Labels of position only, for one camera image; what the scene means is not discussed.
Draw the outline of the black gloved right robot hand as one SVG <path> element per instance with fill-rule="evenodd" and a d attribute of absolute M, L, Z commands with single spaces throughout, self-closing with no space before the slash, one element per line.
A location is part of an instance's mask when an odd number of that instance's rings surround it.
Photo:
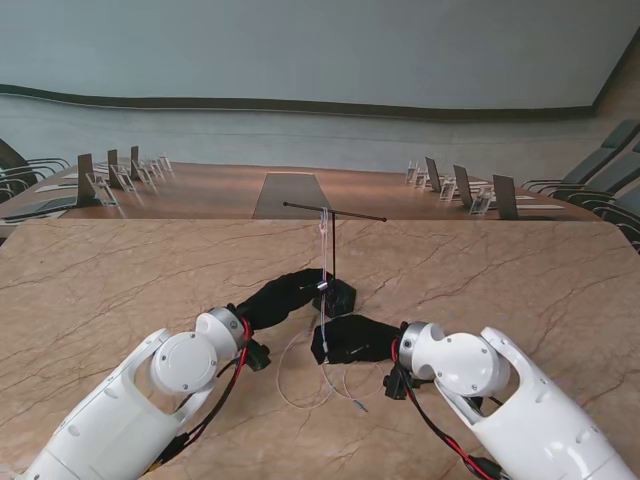
<path fill-rule="evenodd" d="M 317 326 L 310 351 L 317 364 L 380 362 L 391 358 L 392 343 L 399 335 L 396 326 L 346 315 Z"/>

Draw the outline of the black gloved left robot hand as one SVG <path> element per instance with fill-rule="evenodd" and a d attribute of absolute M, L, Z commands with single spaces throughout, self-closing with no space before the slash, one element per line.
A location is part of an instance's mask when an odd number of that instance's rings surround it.
<path fill-rule="evenodd" d="M 255 294 L 235 307 L 235 312 L 253 331 L 271 328 L 321 296 L 322 269 L 307 268 L 281 275 L 267 282 Z"/>

